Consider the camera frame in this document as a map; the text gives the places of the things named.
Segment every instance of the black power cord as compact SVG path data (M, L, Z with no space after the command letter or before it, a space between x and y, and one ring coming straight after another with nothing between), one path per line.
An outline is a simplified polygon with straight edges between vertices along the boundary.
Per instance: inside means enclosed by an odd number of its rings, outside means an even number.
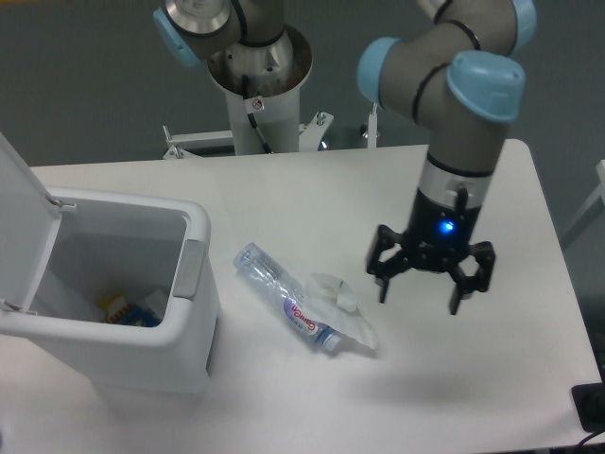
M251 98L251 96L249 94L249 86L250 86L250 79L248 78L248 76L246 76L246 75L242 76L242 92L244 94L244 101L246 99ZM252 126L253 129L256 131L256 135L258 135L258 139L261 141L261 146L263 147L263 150L265 151L265 153L273 154L273 150L268 145L267 139L265 139L265 135L263 134L261 129L258 127L256 118L254 118L254 113L248 113L248 121L250 121L250 126Z
M574 447L574 450L571 451L571 454L580 454L580 452L582 451L583 446L587 442L590 442L593 438L599 436L601 433L605 433L605 428L602 428L601 430L597 430L597 431L591 433L590 435L588 435L586 438L584 438L581 442L579 442L576 445L576 447Z

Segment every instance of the bottle label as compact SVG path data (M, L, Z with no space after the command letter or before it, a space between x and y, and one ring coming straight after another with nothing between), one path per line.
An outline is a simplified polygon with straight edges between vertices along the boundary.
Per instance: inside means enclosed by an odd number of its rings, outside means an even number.
M301 308L290 298L285 298L284 300L284 312L287 318L294 323L296 329L303 334L313 336L318 332L318 324L307 319L301 311Z

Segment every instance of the light blue joint cap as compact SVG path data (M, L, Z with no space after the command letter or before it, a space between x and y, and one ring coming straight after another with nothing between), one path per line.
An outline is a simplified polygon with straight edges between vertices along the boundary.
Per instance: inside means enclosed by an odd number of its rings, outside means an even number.
M380 102L380 74L390 49L400 40L379 38L363 52L357 66L357 87L363 96L371 102Z
M193 50L186 44L179 32L170 24L162 9L158 8L153 12L153 22L162 37L162 41L170 50L170 53L177 61L186 68L192 68L201 64L201 60L193 53Z
M533 0L512 0L512 4L517 14L517 42L512 49L514 52L531 40L538 24L538 14Z
M495 123L511 123L519 114L526 73L506 57L465 50L448 66L447 85L474 114Z

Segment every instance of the black cable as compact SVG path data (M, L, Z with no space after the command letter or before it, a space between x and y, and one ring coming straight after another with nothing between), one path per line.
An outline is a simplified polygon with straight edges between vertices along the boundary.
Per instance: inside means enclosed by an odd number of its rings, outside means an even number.
M453 1L454 0L445 0L443 5L441 5L440 8L435 13L435 17L433 18L433 24L436 25L439 23L439 19L441 18L441 16L445 12L445 10L452 4Z
M464 34L466 36L469 37L469 40L471 40L471 43L473 44L473 47L475 48L475 50L481 50L481 43L479 42L479 39L477 38L475 33L466 24L463 24L461 21L456 21L456 20L446 21L443 23L452 24L453 26L457 26L460 30L462 30L464 32Z
M581 442L576 445L576 447L574 447L574 450L571 451L571 454L580 454L580 452L582 451L582 447L586 444L586 442L590 442L593 438L599 436L601 433L605 433L605 428L597 430L596 432L593 432L586 438L584 438Z
M242 76L242 92L243 92L244 100L250 99L250 94L248 93L249 85L250 85L250 79L248 78L248 76L246 76L246 75ZM263 134L261 129L258 127L256 118L254 118L254 113L248 113L248 121L250 121L250 126L252 126L252 128L254 129L254 131L256 132L256 135L258 135L258 139L261 142L261 147L263 147L263 150L265 151L265 153L273 154L273 150L268 145L267 139L265 139L265 135Z
M233 9L235 9L235 14L237 14L237 19L239 20L239 29L242 33L242 39L248 36L248 22L246 22L246 14L244 14L244 9L242 8L239 0L231 0L231 4L233 5Z
M435 76L437 73L440 72L441 69L445 68L449 64L450 64L449 62L445 62L445 63L435 66L433 69L430 70L430 72L426 75L426 77L420 82L420 85L418 85L418 90L416 90L416 95L414 96L414 102L412 104L412 119L414 120L414 123L416 123L417 125L418 125L418 110L420 108L420 98L423 97L424 88L426 88L426 85L428 85L428 82L430 82L430 80L433 78L433 76Z

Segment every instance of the blue led light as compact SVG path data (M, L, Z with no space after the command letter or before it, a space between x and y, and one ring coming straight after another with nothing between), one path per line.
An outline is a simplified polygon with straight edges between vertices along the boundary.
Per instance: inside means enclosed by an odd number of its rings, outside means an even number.
M442 235L450 235L452 232L456 230L456 226L454 222L451 220L442 220L439 223L439 231Z

